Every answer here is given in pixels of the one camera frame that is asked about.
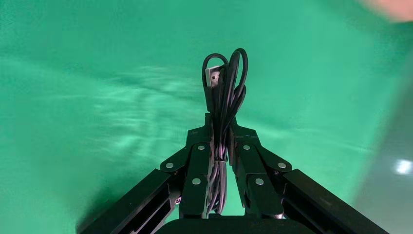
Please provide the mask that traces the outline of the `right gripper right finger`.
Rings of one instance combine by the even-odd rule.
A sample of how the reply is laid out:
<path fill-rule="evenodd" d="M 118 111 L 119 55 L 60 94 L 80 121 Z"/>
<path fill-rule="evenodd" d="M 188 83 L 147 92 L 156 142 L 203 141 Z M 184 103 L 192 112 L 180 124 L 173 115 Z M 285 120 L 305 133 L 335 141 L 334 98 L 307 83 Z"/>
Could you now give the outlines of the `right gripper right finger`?
<path fill-rule="evenodd" d="M 384 229 L 285 159 L 257 132 L 230 125 L 229 162 L 257 234 L 382 234 Z"/>

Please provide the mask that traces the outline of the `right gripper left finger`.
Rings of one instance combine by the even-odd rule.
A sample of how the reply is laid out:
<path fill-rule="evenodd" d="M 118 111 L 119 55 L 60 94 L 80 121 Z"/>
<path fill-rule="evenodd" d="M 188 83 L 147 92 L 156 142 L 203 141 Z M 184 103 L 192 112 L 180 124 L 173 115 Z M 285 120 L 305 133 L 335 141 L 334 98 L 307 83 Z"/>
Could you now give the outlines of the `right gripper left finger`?
<path fill-rule="evenodd" d="M 180 218 L 206 218 L 212 118 L 188 131 L 186 145 L 81 230 L 82 234 L 155 234 L 178 205 Z"/>

